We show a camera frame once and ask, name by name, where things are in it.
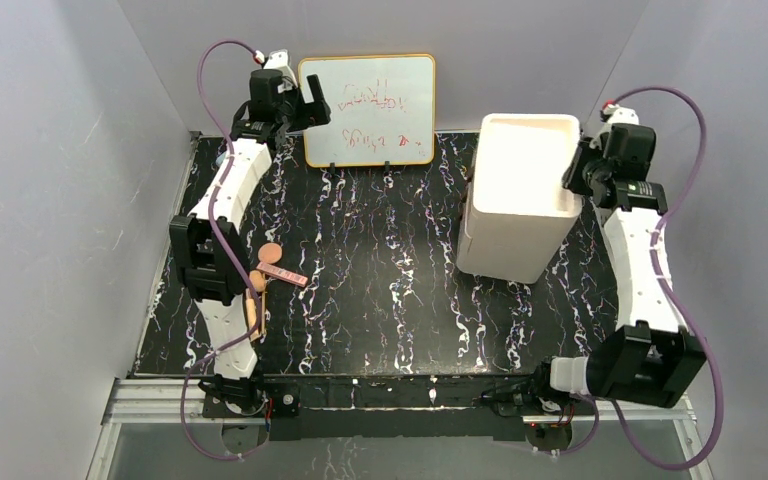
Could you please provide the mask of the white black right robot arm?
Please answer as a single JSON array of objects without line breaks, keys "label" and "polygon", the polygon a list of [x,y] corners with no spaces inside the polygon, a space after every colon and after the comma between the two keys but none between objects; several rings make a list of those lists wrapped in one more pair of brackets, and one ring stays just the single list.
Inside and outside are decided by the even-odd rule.
[{"label": "white black right robot arm", "polygon": [[662,286],[665,251],[652,237],[668,212],[662,185],[648,181],[655,131],[628,122],[582,139],[564,188],[605,211],[602,236],[619,305],[615,330],[586,357],[551,361],[549,387],[661,408],[674,406],[707,357]]}]

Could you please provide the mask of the round orange makeup sponge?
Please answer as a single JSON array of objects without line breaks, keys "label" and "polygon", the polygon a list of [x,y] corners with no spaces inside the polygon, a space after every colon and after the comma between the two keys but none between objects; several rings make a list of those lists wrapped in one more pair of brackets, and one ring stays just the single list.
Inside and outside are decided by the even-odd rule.
[{"label": "round orange makeup sponge", "polygon": [[277,264],[283,256],[283,248],[275,242],[263,244],[257,252],[258,260],[267,264]]}]

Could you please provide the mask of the white drawer organizer box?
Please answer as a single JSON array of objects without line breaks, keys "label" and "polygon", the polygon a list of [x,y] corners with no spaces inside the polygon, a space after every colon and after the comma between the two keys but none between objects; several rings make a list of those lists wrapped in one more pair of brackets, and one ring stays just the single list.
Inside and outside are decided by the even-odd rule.
[{"label": "white drawer organizer box", "polygon": [[484,117],[459,227],[459,271],[540,279],[582,212],[582,200],[562,186],[579,138],[579,120],[568,114]]}]

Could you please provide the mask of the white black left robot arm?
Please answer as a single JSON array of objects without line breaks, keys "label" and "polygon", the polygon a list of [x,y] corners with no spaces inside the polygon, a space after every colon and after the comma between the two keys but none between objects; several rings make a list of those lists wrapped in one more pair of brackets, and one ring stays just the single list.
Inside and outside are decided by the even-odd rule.
[{"label": "white black left robot arm", "polygon": [[207,325],[215,380],[231,385],[255,375],[253,342],[265,327],[264,302],[243,245],[244,214],[286,135],[331,120],[316,74],[299,87],[276,68],[256,70],[249,93],[224,132],[225,157],[205,194],[169,224],[179,281]]}]

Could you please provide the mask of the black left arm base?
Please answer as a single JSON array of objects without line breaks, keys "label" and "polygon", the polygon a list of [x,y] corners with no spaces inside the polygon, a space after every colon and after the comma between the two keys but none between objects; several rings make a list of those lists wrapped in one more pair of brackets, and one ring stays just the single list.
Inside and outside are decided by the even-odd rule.
[{"label": "black left arm base", "polygon": [[300,413],[300,388],[295,383],[272,382],[262,375],[230,379],[205,377],[197,384],[205,394],[205,418],[292,418]]}]

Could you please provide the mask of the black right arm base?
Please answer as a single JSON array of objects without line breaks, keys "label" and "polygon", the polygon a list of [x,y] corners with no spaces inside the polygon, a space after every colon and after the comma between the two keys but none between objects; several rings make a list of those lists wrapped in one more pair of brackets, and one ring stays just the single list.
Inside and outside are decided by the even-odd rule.
[{"label": "black right arm base", "polygon": [[560,426],[579,412],[596,416],[598,405],[586,378],[589,360],[588,356],[546,358],[530,374],[482,390],[472,404],[503,418],[548,415]]}]

